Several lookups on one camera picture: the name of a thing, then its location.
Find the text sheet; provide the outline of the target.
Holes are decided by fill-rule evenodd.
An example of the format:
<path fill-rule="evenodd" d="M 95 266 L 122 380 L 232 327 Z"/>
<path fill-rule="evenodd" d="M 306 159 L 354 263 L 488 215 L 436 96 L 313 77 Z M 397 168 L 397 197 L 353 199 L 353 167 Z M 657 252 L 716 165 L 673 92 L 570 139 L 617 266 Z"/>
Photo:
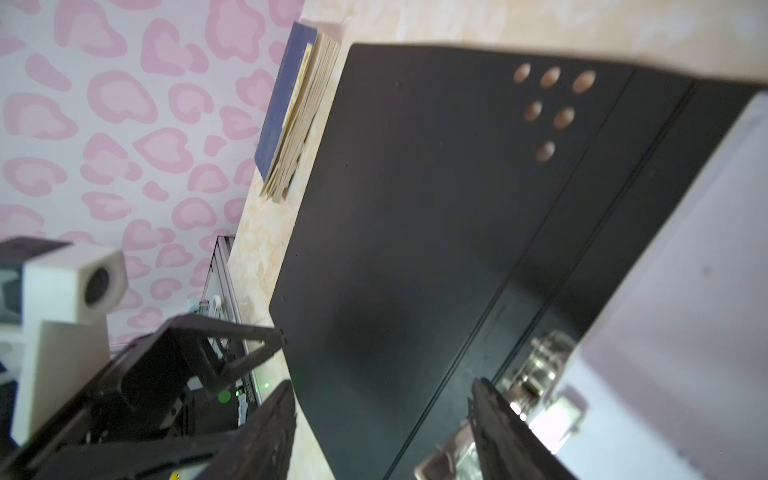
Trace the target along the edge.
<path fill-rule="evenodd" d="M 756 94 L 530 421 L 578 479 L 767 475 L 767 96 Z"/>

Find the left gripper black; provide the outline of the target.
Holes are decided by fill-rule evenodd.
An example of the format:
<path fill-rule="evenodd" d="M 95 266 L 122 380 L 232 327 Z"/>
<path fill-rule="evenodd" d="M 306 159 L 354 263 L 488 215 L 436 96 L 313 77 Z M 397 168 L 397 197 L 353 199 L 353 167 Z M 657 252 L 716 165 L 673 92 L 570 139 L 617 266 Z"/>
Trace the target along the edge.
<path fill-rule="evenodd" d="M 162 479 L 185 467 L 235 461 L 237 430 L 200 434 L 183 407 L 196 377 L 211 397 L 286 343 L 274 327 L 200 314 L 167 320 L 132 341 L 6 459 L 4 479 Z"/>

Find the orange and black folder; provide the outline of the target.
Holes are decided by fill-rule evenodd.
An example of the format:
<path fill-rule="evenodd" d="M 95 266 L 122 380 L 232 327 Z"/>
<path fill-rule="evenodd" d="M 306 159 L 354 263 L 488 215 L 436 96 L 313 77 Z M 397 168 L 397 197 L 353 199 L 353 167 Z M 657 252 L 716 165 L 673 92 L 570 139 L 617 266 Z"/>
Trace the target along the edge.
<path fill-rule="evenodd" d="M 334 477 L 410 479 L 548 328 L 582 336 L 765 83 L 356 43 L 269 311 Z"/>

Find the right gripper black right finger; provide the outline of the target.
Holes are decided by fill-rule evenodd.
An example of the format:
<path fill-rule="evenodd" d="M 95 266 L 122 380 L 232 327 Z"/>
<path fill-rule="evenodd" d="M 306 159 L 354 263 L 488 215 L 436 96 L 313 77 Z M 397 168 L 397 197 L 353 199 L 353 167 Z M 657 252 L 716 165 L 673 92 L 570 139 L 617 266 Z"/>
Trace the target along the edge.
<path fill-rule="evenodd" d="M 472 383 L 469 423 L 485 479 L 575 479 L 486 378 Z"/>

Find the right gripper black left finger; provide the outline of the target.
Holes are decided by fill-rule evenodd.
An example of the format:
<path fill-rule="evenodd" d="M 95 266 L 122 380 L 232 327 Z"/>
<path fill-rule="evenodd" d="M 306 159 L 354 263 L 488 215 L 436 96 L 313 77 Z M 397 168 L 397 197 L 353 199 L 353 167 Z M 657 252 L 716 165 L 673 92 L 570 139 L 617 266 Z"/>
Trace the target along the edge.
<path fill-rule="evenodd" d="M 296 426 L 293 385 L 283 380 L 197 479 L 286 480 Z"/>

